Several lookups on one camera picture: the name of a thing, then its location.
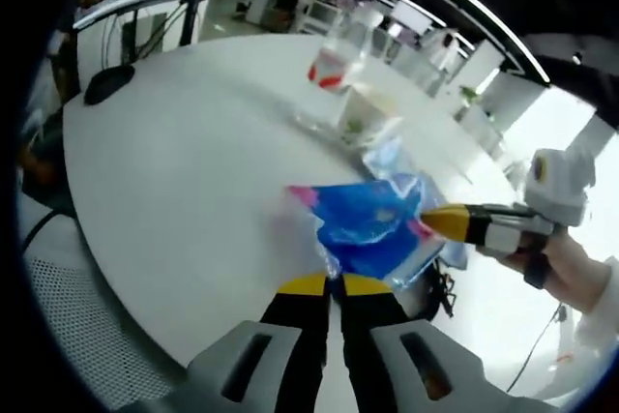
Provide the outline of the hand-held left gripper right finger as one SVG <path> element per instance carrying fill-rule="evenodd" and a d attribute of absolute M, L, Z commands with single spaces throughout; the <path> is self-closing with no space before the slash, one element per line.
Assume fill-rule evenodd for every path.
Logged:
<path fill-rule="evenodd" d="M 481 360 L 426 321 L 410 321 L 380 280 L 340 278 L 344 362 L 361 412 L 483 412 Z"/>

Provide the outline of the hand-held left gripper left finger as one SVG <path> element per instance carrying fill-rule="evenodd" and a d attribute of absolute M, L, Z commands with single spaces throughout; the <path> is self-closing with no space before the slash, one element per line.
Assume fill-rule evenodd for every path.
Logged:
<path fill-rule="evenodd" d="M 322 273 L 283 284 L 258 321 L 246 320 L 194 358 L 200 412 L 312 412 L 327 360 L 330 296 Z"/>

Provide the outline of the person's right hand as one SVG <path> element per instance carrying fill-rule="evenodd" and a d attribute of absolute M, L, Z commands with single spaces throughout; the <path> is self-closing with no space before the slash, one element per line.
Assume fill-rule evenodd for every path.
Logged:
<path fill-rule="evenodd" d="M 500 262 L 519 272 L 530 286 L 556 293 L 562 285 L 556 269 L 556 247 L 560 239 L 557 234 L 545 236 L 524 232 L 516 251 L 500 259 Z"/>

